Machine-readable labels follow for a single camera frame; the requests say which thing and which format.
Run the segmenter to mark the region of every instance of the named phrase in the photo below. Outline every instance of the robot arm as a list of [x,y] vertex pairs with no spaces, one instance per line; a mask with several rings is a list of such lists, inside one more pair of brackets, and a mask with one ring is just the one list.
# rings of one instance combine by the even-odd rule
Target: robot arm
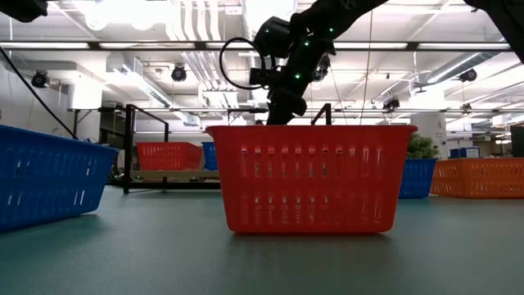
[[[335,55],[333,40],[361,16],[388,0],[318,0],[289,22],[270,18],[255,37],[264,57],[288,58],[281,69],[251,69],[250,84],[269,88],[268,125],[285,125],[307,109],[302,98],[324,54]],[[464,0],[488,13],[524,61],[524,0]]]

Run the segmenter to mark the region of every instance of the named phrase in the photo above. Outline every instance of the blue basket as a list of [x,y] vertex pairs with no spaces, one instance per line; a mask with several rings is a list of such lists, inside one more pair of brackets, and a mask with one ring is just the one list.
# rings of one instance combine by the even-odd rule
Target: blue basket
[[215,143],[202,143],[204,146],[204,158],[206,159],[207,170],[218,170],[219,165],[216,162]]
[[429,196],[436,159],[406,160],[400,198],[425,198]]
[[0,232],[95,211],[116,152],[0,125]]

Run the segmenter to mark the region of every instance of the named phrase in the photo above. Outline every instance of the table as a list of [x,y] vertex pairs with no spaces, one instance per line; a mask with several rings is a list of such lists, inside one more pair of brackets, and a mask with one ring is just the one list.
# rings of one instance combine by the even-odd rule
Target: table
[[2,294],[523,294],[524,200],[400,201],[383,235],[237,236],[219,193],[107,188],[0,234]]

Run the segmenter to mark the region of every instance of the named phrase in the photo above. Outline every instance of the green plant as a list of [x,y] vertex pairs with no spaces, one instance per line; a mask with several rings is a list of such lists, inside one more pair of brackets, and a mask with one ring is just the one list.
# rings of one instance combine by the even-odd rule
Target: green plant
[[439,149],[431,138],[412,134],[408,145],[408,159],[432,159],[439,155]]

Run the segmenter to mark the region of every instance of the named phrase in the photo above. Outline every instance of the orange basket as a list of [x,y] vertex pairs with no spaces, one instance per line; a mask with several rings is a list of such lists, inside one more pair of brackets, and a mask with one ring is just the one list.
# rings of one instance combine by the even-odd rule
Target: orange basket
[[438,161],[431,193],[446,197],[524,197],[524,158]]
[[393,226],[414,126],[215,126],[237,233],[376,233]]
[[202,149],[190,143],[137,143],[141,170],[199,170]]

